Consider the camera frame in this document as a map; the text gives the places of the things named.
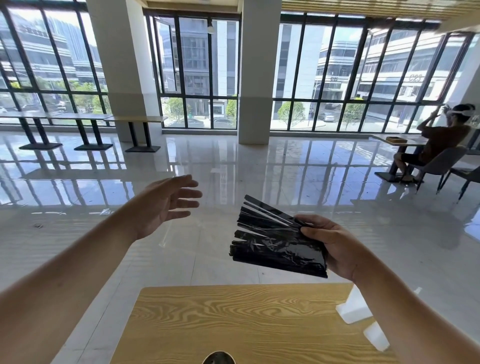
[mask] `black shorts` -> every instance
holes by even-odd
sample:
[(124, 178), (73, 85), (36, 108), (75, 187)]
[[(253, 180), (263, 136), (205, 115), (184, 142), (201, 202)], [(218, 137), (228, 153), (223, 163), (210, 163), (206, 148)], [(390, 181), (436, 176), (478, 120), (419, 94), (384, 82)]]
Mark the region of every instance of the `black shorts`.
[(419, 160), (419, 155), (420, 154), (402, 153), (401, 161), (408, 164), (414, 164), (416, 166), (424, 166), (425, 163)]

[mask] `white plastic piece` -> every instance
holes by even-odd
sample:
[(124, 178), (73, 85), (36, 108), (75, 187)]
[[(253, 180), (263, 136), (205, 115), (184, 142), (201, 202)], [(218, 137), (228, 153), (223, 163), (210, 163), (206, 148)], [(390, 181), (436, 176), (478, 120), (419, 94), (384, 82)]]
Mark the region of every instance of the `white plastic piece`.
[(356, 285), (353, 285), (345, 303), (336, 307), (336, 311), (347, 324), (353, 324), (372, 316), (372, 312)]
[(387, 336), (385, 336), (384, 332), (380, 328), (378, 322), (374, 322), (370, 326), (368, 326), (363, 334), (366, 336), (369, 342), (380, 352), (383, 352), (388, 349), (390, 343), (387, 340)]

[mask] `black hair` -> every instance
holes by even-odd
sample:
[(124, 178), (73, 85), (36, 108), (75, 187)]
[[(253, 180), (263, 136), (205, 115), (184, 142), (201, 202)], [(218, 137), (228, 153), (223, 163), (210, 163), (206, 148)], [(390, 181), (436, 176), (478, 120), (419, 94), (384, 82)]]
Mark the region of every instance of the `black hair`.
[[(473, 104), (459, 104), (456, 106), (453, 106), (453, 111), (467, 111), (467, 110), (475, 110), (475, 105)], [(456, 119), (458, 122), (464, 124), (466, 123), (469, 119), (470, 116), (467, 115), (462, 115), (462, 114), (455, 114)]]

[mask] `hand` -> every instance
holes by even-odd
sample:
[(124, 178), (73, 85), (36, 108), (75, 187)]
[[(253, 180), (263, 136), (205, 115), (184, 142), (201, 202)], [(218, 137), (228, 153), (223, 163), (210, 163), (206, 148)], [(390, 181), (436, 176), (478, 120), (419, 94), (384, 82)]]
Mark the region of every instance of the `hand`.
[(303, 235), (321, 241), (328, 251), (327, 266), (334, 273), (355, 283), (356, 274), (377, 258), (349, 231), (319, 215), (296, 215), (314, 227), (301, 228)]
[(130, 234), (132, 242), (153, 233), (165, 221), (185, 218), (190, 211), (173, 211), (176, 208), (198, 207), (202, 192), (187, 187), (197, 187), (198, 182), (191, 175), (167, 178), (148, 185), (113, 215), (115, 225), (123, 227)]

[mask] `floor-to-ceiling window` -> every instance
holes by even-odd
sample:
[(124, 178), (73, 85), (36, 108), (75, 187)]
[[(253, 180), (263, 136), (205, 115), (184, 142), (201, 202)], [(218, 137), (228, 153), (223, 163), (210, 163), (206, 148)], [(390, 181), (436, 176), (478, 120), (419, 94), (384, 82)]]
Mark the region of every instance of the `floor-to-ceiling window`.
[(240, 16), (145, 10), (166, 128), (236, 129)]
[(1, 123), (16, 121), (8, 111), (111, 112), (85, 1), (1, 2), (0, 73)]
[(474, 37), (436, 33), (428, 20), (284, 12), (280, 21), (272, 130), (415, 133), (456, 84)]

